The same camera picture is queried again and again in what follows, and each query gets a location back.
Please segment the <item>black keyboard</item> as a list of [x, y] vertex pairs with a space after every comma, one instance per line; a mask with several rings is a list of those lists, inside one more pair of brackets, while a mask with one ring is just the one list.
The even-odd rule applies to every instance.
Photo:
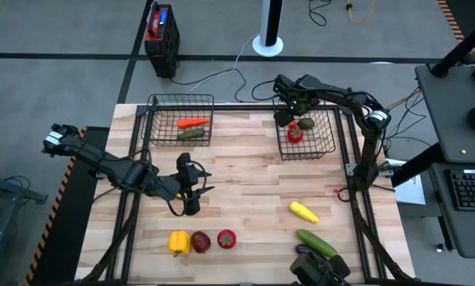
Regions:
[[475, 211], [475, 170], [445, 170], [449, 193], [457, 211]]

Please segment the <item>orange carrot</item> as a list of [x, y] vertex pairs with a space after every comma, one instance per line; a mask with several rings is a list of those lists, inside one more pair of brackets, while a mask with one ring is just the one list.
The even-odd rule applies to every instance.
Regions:
[[195, 126], [201, 126], [207, 123], [210, 123], [209, 118], [185, 118], [180, 119], [177, 122], [177, 127], [179, 129], [188, 129]]

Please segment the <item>dark green zucchini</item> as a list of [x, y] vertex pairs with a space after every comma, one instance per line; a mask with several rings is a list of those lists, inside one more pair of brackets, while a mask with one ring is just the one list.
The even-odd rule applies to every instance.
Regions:
[[178, 141], [190, 141], [197, 138], [202, 138], [205, 135], [205, 130], [203, 128], [190, 129], [185, 131], [177, 136]]

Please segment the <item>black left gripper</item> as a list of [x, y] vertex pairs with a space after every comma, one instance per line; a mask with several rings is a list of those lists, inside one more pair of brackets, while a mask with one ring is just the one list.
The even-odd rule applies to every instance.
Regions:
[[177, 217], [196, 215], [200, 211], [199, 197], [214, 189], [214, 186], [201, 187], [195, 191], [192, 187], [199, 182], [199, 177], [207, 178], [211, 173], [198, 170], [189, 153], [180, 154], [176, 160], [176, 169], [177, 173], [172, 177], [180, 184], [180, 191], [177, 194], [181, 194], [182, 198], [176, 198], [182, 201], [183, 210], [177, 213], [172, 205], [169, 205], [169, 210]]

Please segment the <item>grey workstation desk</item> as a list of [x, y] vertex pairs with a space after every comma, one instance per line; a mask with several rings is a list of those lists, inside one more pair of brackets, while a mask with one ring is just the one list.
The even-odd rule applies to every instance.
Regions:
[[451, 171], [475, 175], [475, 130], [467, 122], [467, 113], [475, 107], [474, 71], [474, 66], [460, 66], [439, 78], [428, 66], [415, 68], [443, 155], [442, 161], [428, 168], [428, 174], [453, 248], [464, 258], [475, 258], [475, 211], [455, 208], [448, 175]]

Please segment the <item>red and black case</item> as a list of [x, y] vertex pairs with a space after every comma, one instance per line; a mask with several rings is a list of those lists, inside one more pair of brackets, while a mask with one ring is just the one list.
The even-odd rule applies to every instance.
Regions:
[[172, 6], [153, 2], [145, 27], [145, 53], [160, 78], [176, 75], [180, 32]]

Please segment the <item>large red tomato green leaf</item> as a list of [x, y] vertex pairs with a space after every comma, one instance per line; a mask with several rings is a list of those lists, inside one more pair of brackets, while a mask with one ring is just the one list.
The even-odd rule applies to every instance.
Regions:
[[237, 237], [232, 230], [225, 229], [218, 233], [217, 242], [223, 249], [232, 249], [237, 243]]

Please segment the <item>white black pole stand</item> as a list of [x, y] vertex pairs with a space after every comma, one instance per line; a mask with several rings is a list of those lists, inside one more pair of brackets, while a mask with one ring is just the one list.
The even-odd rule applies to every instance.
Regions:
[[279, 37], [283, 0], [262, 0], [261, 30], [253, 39], [253, 50], [263, 57], [279, 55], [284, 42]]

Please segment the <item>yellow corn cob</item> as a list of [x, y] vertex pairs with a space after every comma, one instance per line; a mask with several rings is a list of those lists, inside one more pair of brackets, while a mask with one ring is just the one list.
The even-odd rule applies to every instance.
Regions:
[[319, 217], [314, 214], [310, 209], [305, 207], [302, 203], [299, 202], [292, 202], [289, 205], [289, 210], [293, 212], [295, 215], [299, 216], [300, 218], [317, 224], [319, 222]]

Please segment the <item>green cucumber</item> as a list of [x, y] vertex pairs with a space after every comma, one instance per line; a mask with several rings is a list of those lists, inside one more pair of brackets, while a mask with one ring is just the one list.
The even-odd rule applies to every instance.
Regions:
[[338, 251], [333, 246], [309, 230], [299, 229], [295, 233], [305, 245], [311, 247], [314, 251], [324, 257], [332, 258], [338, 255]]

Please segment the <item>black stand pole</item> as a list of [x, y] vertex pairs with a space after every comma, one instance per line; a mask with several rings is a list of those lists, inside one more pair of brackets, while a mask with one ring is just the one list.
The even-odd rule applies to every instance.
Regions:
[[430, 68], [433, 76], [446, 77], [448, 71], [475, 48], [475, 30], [453, 48], [438, 64]]

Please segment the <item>black desk support beam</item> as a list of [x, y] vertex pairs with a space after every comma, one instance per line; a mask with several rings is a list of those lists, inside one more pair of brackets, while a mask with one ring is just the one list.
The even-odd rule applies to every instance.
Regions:
[[444, 162], [445, 157], [439, 143], [435, 143], [425, 149], [416, 157], [402, 164], [399, 169], [394, 171], [391, 178], [392, 186], [397, 187], [412, 177], [426, 171], [433, 163]]

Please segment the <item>black mat hazard edge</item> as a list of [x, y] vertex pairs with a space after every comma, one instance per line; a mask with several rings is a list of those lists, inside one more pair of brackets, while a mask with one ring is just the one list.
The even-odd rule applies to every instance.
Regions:
[[23, 286], [75, 279], [96, 185], [88, 164], [68, 161]]

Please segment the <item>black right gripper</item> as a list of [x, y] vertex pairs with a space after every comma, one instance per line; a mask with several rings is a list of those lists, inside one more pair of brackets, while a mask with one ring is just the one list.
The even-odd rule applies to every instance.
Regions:
[[320, 104], [320, 99], [308, 94], [308, 90], [315, 89], [316, 83], [320, 84], [313, 75], [304, 75], [296, 81], [292, 81], [282, 74], [275, 78], [272, 90], [287, 106], [285, 109], [277, 111], [273, 116], [278, 126], [287, 126], [295, 116], [301, 116]]

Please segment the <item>yellow bell pepper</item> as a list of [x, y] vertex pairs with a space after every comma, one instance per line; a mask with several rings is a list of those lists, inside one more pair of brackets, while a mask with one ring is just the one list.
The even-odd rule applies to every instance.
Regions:
[[187, 255], [191, 250], [191, 239], [184, 230], [171, 232], [168, 239], [168, 250], [174, 256]]

